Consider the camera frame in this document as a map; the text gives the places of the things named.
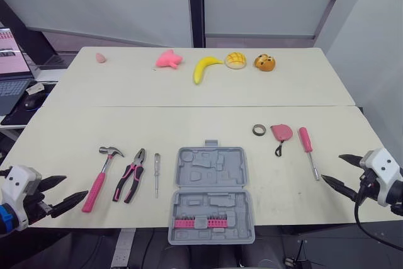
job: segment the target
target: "laptop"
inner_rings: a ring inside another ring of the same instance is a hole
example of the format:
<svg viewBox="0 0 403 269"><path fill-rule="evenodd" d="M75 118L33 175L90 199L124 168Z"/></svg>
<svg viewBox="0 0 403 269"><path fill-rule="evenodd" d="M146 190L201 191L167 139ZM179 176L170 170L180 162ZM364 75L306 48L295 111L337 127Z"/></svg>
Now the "laptop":
<svg viewBox="0 0 403 269"><path fill-rule="evenodd" d="M0 115L7 115L33 80L9 28L0 28Z"/></svg>

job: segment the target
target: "screwdriver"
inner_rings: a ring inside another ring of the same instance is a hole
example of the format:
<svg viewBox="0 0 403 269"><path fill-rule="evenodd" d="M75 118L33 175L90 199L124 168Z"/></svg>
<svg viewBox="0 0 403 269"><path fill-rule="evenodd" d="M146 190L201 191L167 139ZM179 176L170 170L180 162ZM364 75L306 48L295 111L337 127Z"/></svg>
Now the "screwdriver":
<svg viewBox="0 0 403 269"><path fill-rule="evenodd" d="M298 132L300 134L301 143L304 147L304 150L308 154L308 158L310 160L310 163L312 164L312 171L314 172L315 179L319 181L319 173L317 172L314 160L312 160L312 155L310 154L313 149L312 145L310 144L308 130L305 127L301 127Z"/></svg>
<svg viewBox="0 0 403 269"><path fill-rule="evenodd" d="M158 179L159 179L159 171L161 169L161 156L156 153L154 155L154 176L156 177L156 198L158 198Z"/></svg>

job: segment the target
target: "pink hammer handle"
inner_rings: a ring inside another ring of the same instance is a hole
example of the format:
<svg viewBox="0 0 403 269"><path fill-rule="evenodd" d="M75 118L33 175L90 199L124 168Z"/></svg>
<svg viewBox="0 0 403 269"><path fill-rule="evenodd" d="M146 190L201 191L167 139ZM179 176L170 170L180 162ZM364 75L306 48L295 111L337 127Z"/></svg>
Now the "pink hammer handle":
<svg viewBox="0 0 403 269"><path fill-rule="evenodd" d="M301 143L304 146L305 152L313 151L312 146L310 145L308 130L305 127L301 127L299 129L299 133L301 137Z"/></svg>
<svg viewBox="0 0 403 269"><path fill-rule="evenodd" d="M105 180L105 173L99 173L99 175L95 179L93 186L91 187L91 190L89 191L89 195L86 200L86 203L84 204L84 206L81 209L82 212L91 212L92 211L95 201L96 201L96 197L98 196L98 193L101 190L104 180Z"/></svg>

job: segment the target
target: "hammer head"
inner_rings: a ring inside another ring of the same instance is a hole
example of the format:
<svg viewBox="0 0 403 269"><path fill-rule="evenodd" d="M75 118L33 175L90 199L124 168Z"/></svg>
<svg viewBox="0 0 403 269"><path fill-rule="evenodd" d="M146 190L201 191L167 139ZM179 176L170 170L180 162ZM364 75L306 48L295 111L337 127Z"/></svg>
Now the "hammer head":
<svg viewBox="0 0 403 269"><path fill-rule="evenodd" d="M99 148L99 152L102 153L102 154L108 154L108 155L111 155L111 156L114 156L115 154L119 154L119 155L121 155L122 157L125 157L125 156L119 151L119 149L117 149L117 148L115 148L115 147L103 147L103 146L101 146L101 147Z"/></svg>

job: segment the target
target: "hammer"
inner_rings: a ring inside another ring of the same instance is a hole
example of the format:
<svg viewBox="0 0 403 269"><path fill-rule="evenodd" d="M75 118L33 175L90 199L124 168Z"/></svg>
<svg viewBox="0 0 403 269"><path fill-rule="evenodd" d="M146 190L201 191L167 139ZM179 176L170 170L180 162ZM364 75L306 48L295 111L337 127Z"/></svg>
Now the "hammer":
<svg viewBox="0 0 403 269"><path fill-rule="evenodd" d="M117 149L115 147L106 148L106 147L102 146L99 148L99 152L102 154L107 154L108 157L106 158L105 164L103 165L101 172L96 177L95 182L93 183L93 186L91 187L91 190L89 191L89 195L87 197L86 203L84 204L84 206L81 209L82 212L91 212L92 211L94 204L95 204L96 197L98 196L98 193L101 190L102 184L105 180L106 170L108 169L113 156L115 154L119 154L122 157L125 157L119 151L119 149Z"/></svg>

